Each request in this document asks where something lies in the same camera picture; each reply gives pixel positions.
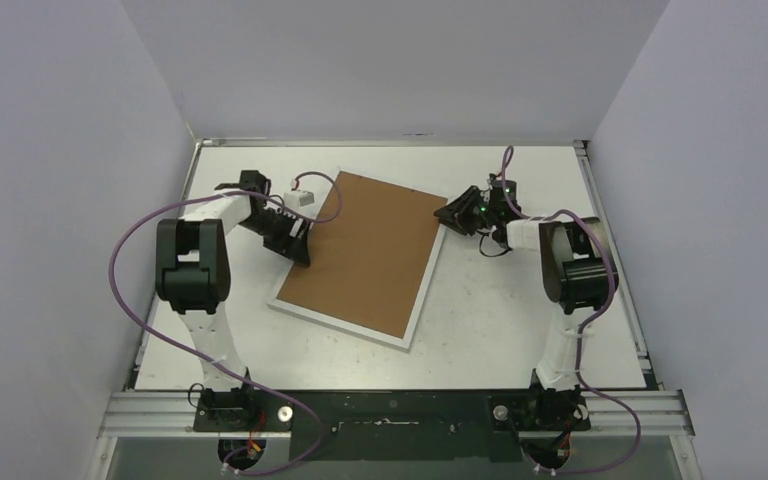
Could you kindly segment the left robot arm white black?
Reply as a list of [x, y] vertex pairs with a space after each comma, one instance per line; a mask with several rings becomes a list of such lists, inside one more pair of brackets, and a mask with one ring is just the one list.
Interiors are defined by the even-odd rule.
[[155, 287], [186, 326], [202, 369], [196, 426], [202, 431], [249, 430], [264, 420], [238, 353], [225, 307], [231, 289], [226, 238], [237, 227], [261, 237], [264, 248], [310, 265], [309, 220], [302, 208], [313, 193], [298, 186], [280, 195], [257, 170], [221, 183], [215, 197], [179, 219], [158, 223]]

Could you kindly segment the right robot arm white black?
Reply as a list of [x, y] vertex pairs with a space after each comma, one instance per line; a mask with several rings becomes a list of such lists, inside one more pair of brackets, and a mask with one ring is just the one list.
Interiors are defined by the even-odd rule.
[[500, 174], [489, 175], [484, 189], [468, 187], [434, 216], [460, 235], [492, 239], [503, 254], [538, 252], [545, 294], [557, 308], [519, 420], [529, 430], [560, 429], [586, 420], [579, 375], [590, 318], [605, 310], [619, 284], [600, 220], [525, 218], [516, 182]]

